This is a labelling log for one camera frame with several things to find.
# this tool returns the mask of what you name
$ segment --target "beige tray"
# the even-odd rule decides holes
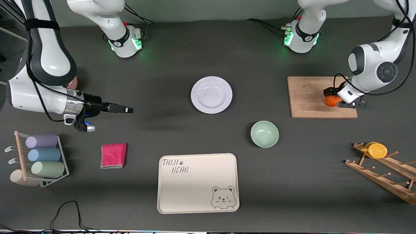
[[[163,156],[157,209],[162,214],[234,212],[240,206],[233,154]]]

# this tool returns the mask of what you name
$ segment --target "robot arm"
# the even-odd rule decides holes
[[[300,20],[286,24],[286,38],[283,45],[296,53],[306,53],[312,49],[319,37],[319,30],[327,18],[324,7],[341,4],[349,0],[297,0],[304,13]]]
[[[133,112],[132,108],[102,103],[98,96],[64,88],[62,85],[74,79],[77,67],[62,43],[49,0],[19,0],[15,4],[30,36],[26,65],[7,82],[7,97],[13,107],[62,114],[66,125],[84,132],[95,130],[85,118],[101,111]]]
[[[111,49],[122,58],[142,49],[141,31],[125,26],[116,14],[123,11],[124,0],[67,0],[68,6],[96,23],[107,35]]]
[[[353,76],[343,87],[333,90],[342,99],[340,107],[356,107],[355,99],[364,93],[379,89],[390,84],[397,76],[397,64],[404,56],[403,47],[407,44],[411,35],[413,23],[408,23],[395,0],[374,0],[374,2],[386,9],[393,11],[394,30],[386,39],[356,46],[348,57],[349,68]],[[415,20],[416,2],[399,1],[407,12],[410,21]]]

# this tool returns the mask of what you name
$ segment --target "pink cloth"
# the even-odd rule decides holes
[[[101,169],[123,168],[126,158],[126,143],[105,144],[101,146]]]

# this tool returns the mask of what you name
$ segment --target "black strap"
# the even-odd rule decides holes
[[[52,28],[52,29],[59,30],[58,23],[55,21],[49,21],[49,20],[27,19],[25,20],[24,25],[25,25],[26,31],[29,31],[32,28],[37,28],[37,27]]]
[[[400,27],[400,28],[414,28],[415,26],[415,21],[411,22],[411,23],[402,23],[400,22],[400,20],[394,18],[393,19],[393,25],[396,27]]]
[[[123,47],[124,43],[130,38],[130,30],[126,28],[126,33],[124,36],[118,40],[111,40],[109,41],[115,46],[115,47]]]
[[[299,22],[296,24],[295,31],[302,38],[302,40],[304,42],[312,41],[312,39],[314,39],[316,37],[316,35],[318,35],[318,33],[319,33],[319,31],[314,33],[314,34],[307,34],[307,33],[303,32],[299,27]]]

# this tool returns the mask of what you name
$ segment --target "dark gray table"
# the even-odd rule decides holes
[[[370,141],[398,150],[399,160],[414,160],[416,74],[393,94],[365,97],[371,107],[358,110],[357,119],[293,119],[287,94],[288,76],[351,75],[351,49],[376,41],[390,23],[390,17],[327,20],[324,35],[304,55],[283,47],[282,38],[255,22],[160,23],[149,26],[144,50],[127,59],[101,41],[98,27],[62,28],[80,88],[134,107],[134,114],[101,113],[91,119],[96,132],[83,133],[6,103],[0,148],[15,144],[16,129],[59,134],[72,169],[69,177],[46,188],[18,186],[9,181],[18,165],[7,164],[16,154],[3,153],[0,222],[44,229],[61,203],[77,200],[84,225],[97,229],[415,233],[416,206],[342,160],[359,159],[351,143]],[[409,60],[410,54],[399,65],[399,78],[384,90],[401,82]],[[190,100],[193,84],[209,75],[233,88],[231,106],[217,115],[200,113]],[[280,131],[279,142],[269,149],[249,139],[249,128],[264,119]],[[101,145],[118,142],[129,144],[126,166],[100,169]],[[160,157],[225,152],[238,162],[241,205],[236,212],[157,211]],[[364,165],[374,164],[377,172],[388,172],[370,160]],[[74,206],[61,211],[56,228],[77,229]]]

